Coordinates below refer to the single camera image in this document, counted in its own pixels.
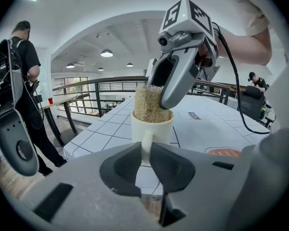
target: camera lens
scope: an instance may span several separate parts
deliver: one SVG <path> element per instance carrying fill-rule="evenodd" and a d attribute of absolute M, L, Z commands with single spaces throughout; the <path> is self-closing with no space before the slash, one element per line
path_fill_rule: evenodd
<path fill-rule="evenodd" d="M 162 46 L 167 45 L 167 40 L 166 40 L 165 38 L 160 38 L 160 39 L 158 40 L 158 42 L 159 42 L 159 44 L 162 45 Z"/>

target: grid pattern tabletop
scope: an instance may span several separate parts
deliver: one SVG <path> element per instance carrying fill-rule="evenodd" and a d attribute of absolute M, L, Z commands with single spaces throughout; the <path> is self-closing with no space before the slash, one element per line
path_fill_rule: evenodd
<path fill-rule="evenodd" d="M 130 98 L 94 121 L 64 147 L 67 160 L 131 143 L 131 112 L 134 98 Z M 185 96 L 172 109 L 174 114 L 171 145 L 197 152 L 213 148 L 231 148 L 241 151 L 259 143 L 267 135 L 253 134 L 243 125 L 238 111 L 217 101 Z M 247 125 L 255 131 L 267 128 L 244 116 Z M 141 165 L 136 186 L 144 194 L 162 194 L 162 185 L 150 165 Z"/>

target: wooden floor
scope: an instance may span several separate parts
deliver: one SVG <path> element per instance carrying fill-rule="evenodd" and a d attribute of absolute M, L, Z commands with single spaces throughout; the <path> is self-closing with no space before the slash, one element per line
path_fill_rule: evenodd
<path fill-rule="evenodd" d="M 65 131 L 67 129 L 71 129 L 70 124 L 67 119 L 65 118 L 58 118 L 56 119 L 56 124 L 59 131 Z M 47 136 L 51 142 L 54 140 L 53 132 L 48 125 L 47 120 L 44 120 L 44 125 L 46 129 Z M 88 125 L 84 125 L 82 123 L 78 123 L 74 121 L 74 125 L 77 131 L 81 132 L 87 128 Z M 63 147 L 56 147 L 58 153 L 63 156 Z M 43 158 L 44 162 L 46 163 L 47 167 L 51 168 L 53 171 L 56 171 L 57 168 L 50 162 L 37 148 L 38 154 Z M 35 176 L 32 177 L 25 177 L 21 176 L 16 173 L 10 165 L 6 162 L 6 160 L 1 157 L 0 163 L 0 187 L 1 189 L 8 192 L 11 196 L 21 199 L 26 192 L 36 183 L 43 180 L 44 176 L 40 173 L 37 173 Z M 161 209 L 161 196 L 152 196 L 143 194 L 141 198 L 142 203 L 144 204 L 145 208 L 148 210 L 152 219 L 158 221 L 160 209 Z"/>

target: white mug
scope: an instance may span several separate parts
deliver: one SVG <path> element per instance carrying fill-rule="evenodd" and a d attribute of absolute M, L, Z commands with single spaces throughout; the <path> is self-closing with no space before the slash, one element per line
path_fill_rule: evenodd
<path fill-rule="evenodd" d="M 171 119 L 160 123 L 148 123 L 138 120 L 131 113 L 131 140 L 141 142 L 142 160 L 149 161 L 152 142 L 169 144 L 171 141 L 171 130 L 173 126 L 173 112 L 169 110 Z"/>

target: mug handle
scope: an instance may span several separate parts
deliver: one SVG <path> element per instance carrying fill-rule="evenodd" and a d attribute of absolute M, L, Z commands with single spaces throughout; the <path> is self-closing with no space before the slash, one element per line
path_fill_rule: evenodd
<path fill-rule="evenodd" d="M 147 155 L 147 156 L 150 155 L 152 141 L 153 141 L 153 133 L 151 131 L 146 131 L 144 134 L 143 140 L 141 141 L 143 155 Z"/>

